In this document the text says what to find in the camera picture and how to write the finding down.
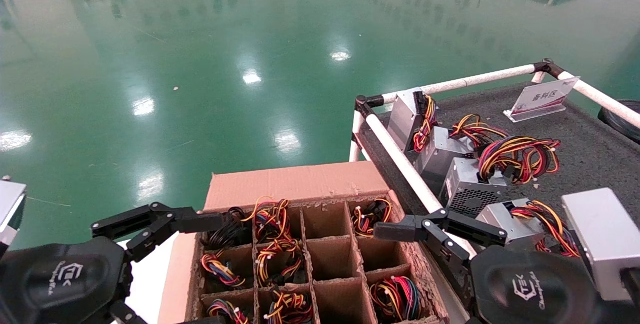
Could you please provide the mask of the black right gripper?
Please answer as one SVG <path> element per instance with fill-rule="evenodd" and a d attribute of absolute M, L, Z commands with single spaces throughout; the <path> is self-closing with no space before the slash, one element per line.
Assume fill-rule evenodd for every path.
<path fill-rule="evenodd" d="M 454 236 L 489 248 L 471 260 Z M 637 324 L 638 308 L 604 300 L 582 261 L 540 252 L 508 251 L 504 229 L 440 209 L 377 223 L 374 237 L 423 242 L 455 290 L 469 287 L 472 324 Z"/>

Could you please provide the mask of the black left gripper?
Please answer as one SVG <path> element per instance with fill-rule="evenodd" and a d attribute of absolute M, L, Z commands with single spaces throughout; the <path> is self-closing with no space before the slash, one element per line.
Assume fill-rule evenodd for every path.
<path fill-rule="evenodd" d="M 98 220 L 93 239 L 9 251 L 1 259 L 3 324 L 147 324 L 126 305 L 133 280 L 130 261 L 140 262 L 174 233 L 221 229 L 220 213 L 151 203 Z M 133 234 L 126 250 L 113 242 Z M 206 317 L 183 324 L 225 324 Z"/>

